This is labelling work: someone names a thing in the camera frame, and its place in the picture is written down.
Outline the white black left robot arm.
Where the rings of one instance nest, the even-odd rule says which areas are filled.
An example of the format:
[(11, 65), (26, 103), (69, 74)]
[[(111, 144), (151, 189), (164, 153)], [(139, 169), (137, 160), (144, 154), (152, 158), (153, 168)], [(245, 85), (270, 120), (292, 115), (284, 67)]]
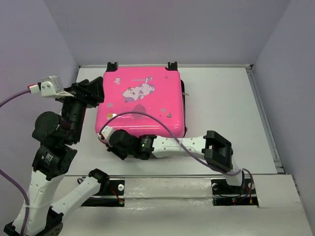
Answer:
[(53, 202), (56, 189), (68, 172), (77, 150), (72, 145), (81, 138), (85, 113), (104, 101), (103, 78), (83, 80), (64, 88), (58, 76), (49, 76), (29, 85), (19, 95), (40, 94), (62, 103), (60, 113), (44, 112), (34, 125), (32, 137), (39, 141), (31, 170), (28, 190), (22, 190), (24, 204), (17, 218), (5, 225), (9, 236), (56, 236), (65, 219), (92, 195), (108, 191), (110, 177), (94, 169), (58, 202)]

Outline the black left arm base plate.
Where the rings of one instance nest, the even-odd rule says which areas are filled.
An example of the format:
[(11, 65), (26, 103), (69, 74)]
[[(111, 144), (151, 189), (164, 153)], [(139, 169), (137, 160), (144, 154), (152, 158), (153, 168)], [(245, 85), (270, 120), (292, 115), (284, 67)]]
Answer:
[(99, 192), (82, 203), (82, 207), (124, 207), (125, 180), (110, 179), (108, 186), (101, 186)]

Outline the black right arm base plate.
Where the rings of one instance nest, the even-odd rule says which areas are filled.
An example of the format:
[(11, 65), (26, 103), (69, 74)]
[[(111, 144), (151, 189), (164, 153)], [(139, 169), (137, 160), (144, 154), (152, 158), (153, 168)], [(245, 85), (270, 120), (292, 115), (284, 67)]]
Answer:
[(245, 179), (242, 186), (230, 186), (225, 179), (212, 180), (213, 206), (258, 206), (254, 182)]

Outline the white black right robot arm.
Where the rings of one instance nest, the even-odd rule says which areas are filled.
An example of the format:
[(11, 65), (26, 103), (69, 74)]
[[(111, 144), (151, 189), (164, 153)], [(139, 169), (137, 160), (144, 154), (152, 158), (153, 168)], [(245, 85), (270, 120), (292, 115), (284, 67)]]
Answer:
[(122, 129), (104, 128), (100, 139), (107, 150), (121, 160), (132, 156), (136, 159), (164, 157), (192, 157), (206, 167), (223, 174), (227, 189), (237, 193), (245, 186), (241, 168), (233, 160), (232, 144), (215, 131), (195, 138), (167, 138), (157, 135), (136, 137)]

